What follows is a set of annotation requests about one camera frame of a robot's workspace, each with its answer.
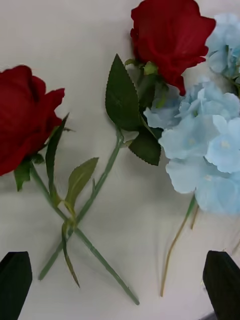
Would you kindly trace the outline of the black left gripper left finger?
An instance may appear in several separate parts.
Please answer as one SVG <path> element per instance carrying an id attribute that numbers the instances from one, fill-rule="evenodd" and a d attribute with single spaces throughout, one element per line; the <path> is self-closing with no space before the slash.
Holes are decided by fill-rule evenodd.
<path id="1" fill-rule="evenodd" d="M 0 262 L 0 320 L 17 320 L 33 280 L 27 251 L 8 252 Z"/>

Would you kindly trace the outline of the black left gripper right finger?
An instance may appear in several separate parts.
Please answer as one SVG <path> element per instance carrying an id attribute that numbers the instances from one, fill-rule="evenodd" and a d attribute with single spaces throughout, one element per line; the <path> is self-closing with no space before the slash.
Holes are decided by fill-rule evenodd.
<path id="1" fill-rule="evenodd" d="M 217 319 L 240 319 L 240 268 L 227 252 L 207 253 L 202 279 Z"/>

